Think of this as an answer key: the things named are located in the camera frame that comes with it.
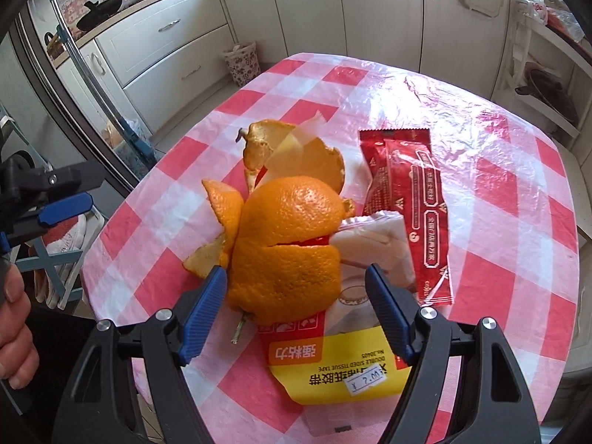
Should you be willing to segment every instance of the floral trash can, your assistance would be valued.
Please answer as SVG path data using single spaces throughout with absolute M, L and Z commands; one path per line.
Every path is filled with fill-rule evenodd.
M 222 58 L 228 65 L 232 79 L 239 87 L 247 85 L 261 73 L 255 43 L 235 45 L 231 50 L 222 52 Z

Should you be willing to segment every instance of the red and white checkered tablecloth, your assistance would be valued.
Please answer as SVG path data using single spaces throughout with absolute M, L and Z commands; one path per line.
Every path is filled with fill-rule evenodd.
M 448 317 L 494 317 L 504 329 L 539 419 L 559 384 L 578 295 L 572 198 L 549 138 L 521 118 L 424 75 L 353 58 L 298 54 L 263 73 L 184 136 L 125 200 L 83 267 L 91 307 L 117 325 L 146 320 L 197 285 L 181 262 L 221 227 L 201 179 L 246 194 L 239 128 L 266 118 L 293 124 L 327 120 L 321 137 L 346 162 L 343 196 L 362 204 L 369 174 L 362 128 L 431 129 L 450 215 L 449 262 L 455 291 Z M 266 369 L 254 326 L 230 344 L 238 314 L 223 307 L 202 355 L 184 370 L 216 442 L 374 444 L 386 423 L 313 437 L 303 407 Z M 136 384 L 148 394 L 134 364 Z M 458 368 L 449 369 L 431 440 L 443 437 Z

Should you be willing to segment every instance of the price sticker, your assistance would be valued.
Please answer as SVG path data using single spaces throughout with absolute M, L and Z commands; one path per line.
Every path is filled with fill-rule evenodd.
M 386 380 L 387 375 L 381 369 L 380 364 L 375 363 L 368 367 L 368 369 L 364 369 L 363 372 L 349 376 L 343 382 L 347 386 L 349 393 L 352 396 L 357 396 Z

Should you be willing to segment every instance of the human hand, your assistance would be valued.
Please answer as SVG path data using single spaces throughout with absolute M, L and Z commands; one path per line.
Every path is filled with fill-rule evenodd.
M 25 325 L 31 302 L 25 293 L 23 278 L 14 265 L 6 274 L 4 294 L 6 301 L 0 307 L 0 379 L 9 379 L 8 384 L 16 390 L 33 379 L 39 367 L 39 355 L 33 345 L 33 335 Z

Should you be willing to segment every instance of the red plastic bag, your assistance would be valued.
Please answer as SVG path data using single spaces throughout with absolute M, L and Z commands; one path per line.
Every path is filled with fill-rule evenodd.
M 430 131 L 362 130 L 360 144 L 372 174 L 364 215 L 380 210 L 403 215 L 420 304 L 452 304 L 448 211 Z

